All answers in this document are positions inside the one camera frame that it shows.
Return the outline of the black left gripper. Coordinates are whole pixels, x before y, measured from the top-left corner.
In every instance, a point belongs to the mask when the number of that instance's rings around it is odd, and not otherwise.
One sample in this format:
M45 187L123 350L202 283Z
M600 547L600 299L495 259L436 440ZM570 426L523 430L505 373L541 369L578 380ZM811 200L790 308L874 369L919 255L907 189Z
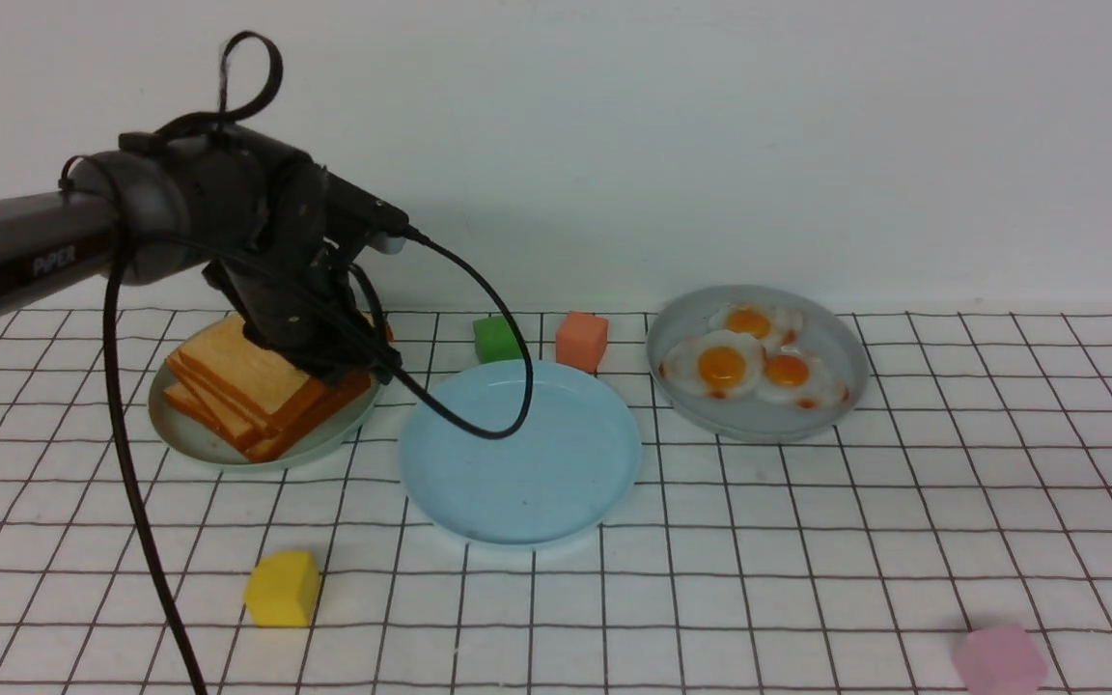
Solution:
M306 375L340 383L365 371L390 383L401 357L371 325L383 318L378 294L325 238L326 173L312 161L281 163L268 180L264 226L203 277L231 300L250 342Z

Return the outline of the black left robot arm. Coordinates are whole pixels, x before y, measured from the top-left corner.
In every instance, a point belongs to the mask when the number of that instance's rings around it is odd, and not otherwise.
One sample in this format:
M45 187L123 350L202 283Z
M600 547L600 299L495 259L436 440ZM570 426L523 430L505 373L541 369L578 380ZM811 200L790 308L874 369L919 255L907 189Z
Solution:
M401 251L407 215L290 145L239 126L125 133L54 192L0 201L0 317L96 274L125 286L200 267L257 347L331 384L399 359L359 312L359 252Z

